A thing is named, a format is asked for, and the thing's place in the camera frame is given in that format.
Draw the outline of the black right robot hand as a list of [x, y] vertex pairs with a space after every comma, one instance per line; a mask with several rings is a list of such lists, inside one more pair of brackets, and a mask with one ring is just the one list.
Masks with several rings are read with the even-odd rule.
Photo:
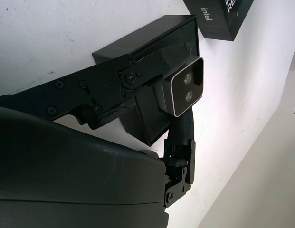
[[[135, 110], [146, 89], [170, 115], [163, 157], [56, 123], [70, 114], [95, 130]], [[202, 91], [203, 59], [177, 44], [0, 96], [0, 228], [167, 227], [165, 209], [194, 181]]]

